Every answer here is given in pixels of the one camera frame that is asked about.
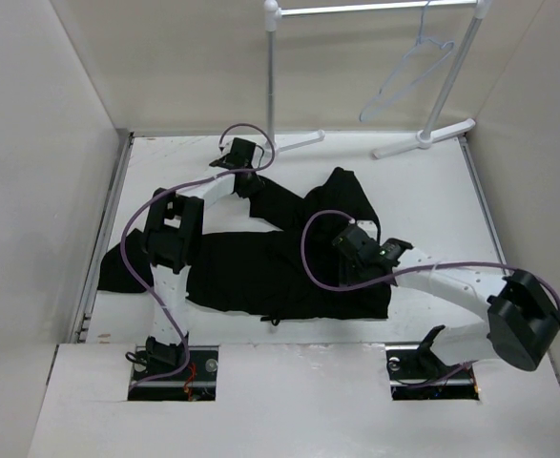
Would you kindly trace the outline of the black trousers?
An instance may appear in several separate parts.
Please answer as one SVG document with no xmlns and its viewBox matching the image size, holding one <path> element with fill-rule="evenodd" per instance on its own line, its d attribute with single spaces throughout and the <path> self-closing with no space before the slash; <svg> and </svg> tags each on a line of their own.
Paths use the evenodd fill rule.
<svg viewBox="0 0 560 458">
<path fill-rule="evenodd" d="M 303 197 L 260 177 L 245 195 L 250 217 L 265 220 L 272 230 L 204 235 L 187 280 L 191 302 L 221 312 L 245 312 L 272 324 L 387 319 L 387 283 L 349 292 L 324 290 L 314 283 L 338 286 L 340 255 L 332 241 L 348 217 L 380 222 L 354 172 L 337 167 Z"/>
</svg>

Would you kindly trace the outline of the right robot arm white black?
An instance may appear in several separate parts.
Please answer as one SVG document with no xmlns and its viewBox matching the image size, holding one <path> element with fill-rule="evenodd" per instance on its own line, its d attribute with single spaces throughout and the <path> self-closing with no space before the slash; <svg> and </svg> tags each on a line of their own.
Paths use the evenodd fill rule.
<svg viewBox="0 0 560 458">
<path fill-rule="evenodd" d="M 427 377 L 492 359 L 533 371 L 560 330 L 559 301 L 530 272 L 493 262 L 442 262 L 404 240 L 378 243 L 355 223 L 333 245 L 347 267 L 344 286 L 386 277 L 477 317 L 477 323 L 459 327 L 438 324 L 425 335 L 410 362 Z"/>
</svg>

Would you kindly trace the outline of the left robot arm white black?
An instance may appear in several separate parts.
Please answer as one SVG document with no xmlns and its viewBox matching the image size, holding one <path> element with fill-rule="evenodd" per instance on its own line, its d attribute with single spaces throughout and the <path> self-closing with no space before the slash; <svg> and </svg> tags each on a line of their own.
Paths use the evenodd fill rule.
<svg viewBox="0 0 560 458">
<path fill-rule="evenodd" d="M 235 193 L 237 179 L 251 174 L 254 159 L 264 154 L 257 143 L 238 137 L 220 151 L 202 177 L 157 189 L 142 210 L 142 245 L 153 277 L 148 288 L 158 304 L 146 346 L 157 371 L 171 381 L 185 375 L 190 360 L 187 279 L 202 243 L 204 212 Z"/>
</svg>

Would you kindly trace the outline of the white garment rack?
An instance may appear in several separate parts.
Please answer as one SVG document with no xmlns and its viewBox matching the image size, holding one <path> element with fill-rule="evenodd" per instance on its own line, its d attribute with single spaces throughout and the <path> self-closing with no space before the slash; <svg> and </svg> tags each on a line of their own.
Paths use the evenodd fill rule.
<svg viewBox="0 0 560 458">
<path fill-rule="evenodd" d="M 435 143 L 445 141 L 454 137 L 458 137 L 469 132 L 476 125 L 472 118 L 468 118 L 462 122 L 455 123 L 444 128 L 437 129 L 435 127 L 442 109 L 457 76 L 462 69 L 466 60 L 469 49 L 474 42 L 477 31 L 479 30 L 483 20 L 486 18 L 492 3 L 485 0 L 471 1 L 406 1 L 394 3 L 378 3 L 378 4 L 360 4 L 360 5 L 342 5 L 332 7 L 315 7 L 284 10 L 279 3 L 273 0 L 266 0 L 264 7 L 264 25 L 267 37 L 267 101 L 266 101 L 266 133 L 269 136 L 267 145 L 274 147 L 278 152 L 295 150 L 305 146 L 313 145 L 324 141 L 325 131 L 318 130 L 313 133 L 302 135 L 300 140 L 293 143 L 278 143 L 276 141 L 276 120 L 275 120 L 275 82 L 277 76 L 276 69 L 276 34 L 278 23 L 282 18 L 289 17 L 309 17 L 315 15 L 331 15 L 342 13 L 359 13 L 359 12 L 378 12 L 391 10 L 427 10 L 428 7 L 433 8 L 472 8 L 473 16 L 464 35 L 463 41 L 458 51 L 455 52 L 455 59 L 449 70 L 442 89 L 435 101 L 431 113 L 425 123 L 424 128 L 410 135 L 402 142 L 385 145 L 371 151 L 371 155 L 375 159 L 382 159 L 399 154 L 407 153 L 412 150 L 426 150 L 431 148 Z"/>
</svg>

